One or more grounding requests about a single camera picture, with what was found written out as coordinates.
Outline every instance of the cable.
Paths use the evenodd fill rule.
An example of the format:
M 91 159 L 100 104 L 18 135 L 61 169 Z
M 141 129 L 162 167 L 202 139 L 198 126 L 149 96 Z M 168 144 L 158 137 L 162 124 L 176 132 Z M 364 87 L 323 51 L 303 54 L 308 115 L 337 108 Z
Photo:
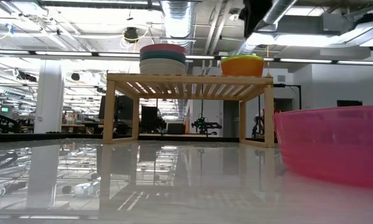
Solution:
M 8 26 L 7 27 L 7 33 L 3 37 L 0 37 L 0 40 L 5 39 L 10 33 L 11 33 L 11 26 Z
M 138 38 L 135 38 L 135 39 L 129 39 L 129 38 L 126 38 L 125 35 L 124 35 L 125 32 L 126 32 L 126 30 L 124 30 L 124 31 L 123 31 L 123 38 L 124 38 L 125 40 L 129 40 L 129 41 L 137 41 L 137 40 L 139 40 L 140 38 L 145 37 L 146 34 L 148 34 L 149 30 L 150 30 L 150 27 L 146 29 L 146 32 L 145 32 L 141 37 L 138 37 Z

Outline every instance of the pink plastic bowl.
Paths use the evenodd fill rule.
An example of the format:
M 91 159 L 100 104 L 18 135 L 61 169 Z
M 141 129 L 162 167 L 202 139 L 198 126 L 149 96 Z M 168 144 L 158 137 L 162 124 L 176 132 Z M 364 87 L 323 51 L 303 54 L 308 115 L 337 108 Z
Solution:
M 274 115 L 281 155 L 301 175 L 373 187 L 373 106 Z

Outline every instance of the orange bowl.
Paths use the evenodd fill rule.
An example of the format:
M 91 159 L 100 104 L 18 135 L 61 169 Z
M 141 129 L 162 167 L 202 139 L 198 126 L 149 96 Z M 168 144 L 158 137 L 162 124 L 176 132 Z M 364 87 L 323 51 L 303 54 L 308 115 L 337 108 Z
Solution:
M 264 60 L 255 55 L 238 55 L 221 60 L 223 75 L 262 76 Z

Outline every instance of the reflective table surface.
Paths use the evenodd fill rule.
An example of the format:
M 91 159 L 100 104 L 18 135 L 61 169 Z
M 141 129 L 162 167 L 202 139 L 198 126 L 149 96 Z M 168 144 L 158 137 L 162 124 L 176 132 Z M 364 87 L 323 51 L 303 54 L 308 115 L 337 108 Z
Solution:
M 0 223 L 373 223 L 372 189 L 294 174 L 278 149 L 65 139 L 7 154 Z

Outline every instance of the wooden shelf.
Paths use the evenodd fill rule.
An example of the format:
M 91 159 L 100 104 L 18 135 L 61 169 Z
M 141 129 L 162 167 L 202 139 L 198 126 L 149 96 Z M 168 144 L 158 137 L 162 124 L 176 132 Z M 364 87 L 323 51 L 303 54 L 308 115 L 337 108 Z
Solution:
M 105 125 L 103 142 L 115 144 L 112 139 L 115 90 L 134 100 L 132 141 L 138 138 L 139 99 L 185 100 L 237 100 L 240 102 L 240 142 L 245 140 L 245 104 L 265 94 L 265 143 L 259 146 L 273 147 L 273 78 L 235 77 L 219 75 L 148 75 L 111 73 L 107 75 Z

